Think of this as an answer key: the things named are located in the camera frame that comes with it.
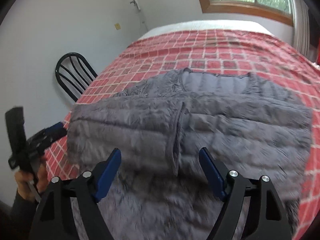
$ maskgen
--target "yellow sticky note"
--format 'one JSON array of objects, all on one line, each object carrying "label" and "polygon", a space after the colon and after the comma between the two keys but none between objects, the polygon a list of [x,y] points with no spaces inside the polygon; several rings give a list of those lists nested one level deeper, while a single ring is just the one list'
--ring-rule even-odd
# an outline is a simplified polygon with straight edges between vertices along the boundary
[{"label": "yellow sticky note", "polygon": [[117,29],[117,30],[120,30],[120,29],[121,29],[121,27],[120,27],[120,24],[119,24],[119,23],[116,23],[116,24],[115,24],[115,27],[116,27],[116,29]]}]

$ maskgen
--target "chair backrest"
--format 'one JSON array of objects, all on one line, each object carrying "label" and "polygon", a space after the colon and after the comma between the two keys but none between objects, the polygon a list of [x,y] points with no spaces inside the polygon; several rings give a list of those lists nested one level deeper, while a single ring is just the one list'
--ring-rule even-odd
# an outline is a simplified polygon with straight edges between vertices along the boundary
[{"label": "chair backrest", "polygon": [[[68,61],[70,61],[75,73],[72,73],[66,67]],[[79,92],[82,95],[86,88],[93,81],[93,79],[95,79],[98,76],[96,72],[93,70],[93,68],[90,66],[90,64],[87,62],[87,60],[81,54],[76,52],[70,52],[59,59],[56,65],[55,75],[58,84],[65,90],[65,92],[67,92],[67,94],[75,102],[79,98],[70,90],[70,88],[65,84],[65,82],[67,82],[67,84],[70,84],[73,88],[75,88],[75,92]]]}]

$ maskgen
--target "red checkered bedspread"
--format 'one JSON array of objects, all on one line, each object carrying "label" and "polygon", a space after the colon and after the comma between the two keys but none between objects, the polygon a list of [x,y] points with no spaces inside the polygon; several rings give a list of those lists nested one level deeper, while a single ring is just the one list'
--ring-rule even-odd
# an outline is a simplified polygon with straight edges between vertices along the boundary
[{"label": "red checkered bedspread", "polygon": [[[182,31],[131,44],[94,80],[77,104],[108,98],[142,79],[172,69],[241,75],[257,73],[294,91],[313,108],[313,145],[306,166],[295,239],[307,230],[320,208],[320,71],[285,42],[266,34],[231,30]],[[65,118],[68,126],[70,113]],[[78,168],[67,161],[66,138],[47,150],[52,176],[75,178]]]}]

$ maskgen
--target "sleeve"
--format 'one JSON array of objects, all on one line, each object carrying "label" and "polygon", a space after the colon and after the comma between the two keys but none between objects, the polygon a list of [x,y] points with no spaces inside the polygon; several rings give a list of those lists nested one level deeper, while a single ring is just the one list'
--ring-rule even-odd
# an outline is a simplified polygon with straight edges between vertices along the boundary
[{"label": "sleeve", "polygon": [[30,232],[33,217],[36,213],[37,202],[23,199],[18,192],[11,209],[11,220],[21,232]]}]

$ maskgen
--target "gray puffer jacket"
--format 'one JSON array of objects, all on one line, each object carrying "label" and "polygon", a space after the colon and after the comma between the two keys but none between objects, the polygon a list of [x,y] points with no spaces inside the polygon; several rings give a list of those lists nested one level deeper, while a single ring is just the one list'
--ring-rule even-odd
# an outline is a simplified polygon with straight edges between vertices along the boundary
[{"label": "gray puffer jacket", "polygon": [[[222,207],[207,187],[198,152],[244,177],[268,175],[294,232],[311,144],[311,110],[290,91],[248,73],[173,70],[112,98],[76,105],[68,158],[91,170],[116,147],[122,164],[99,208],[114,239],[206,239]],[[234,235],[239,239],[248,200]],[[87,239],[76,200],[74,217]]]}]

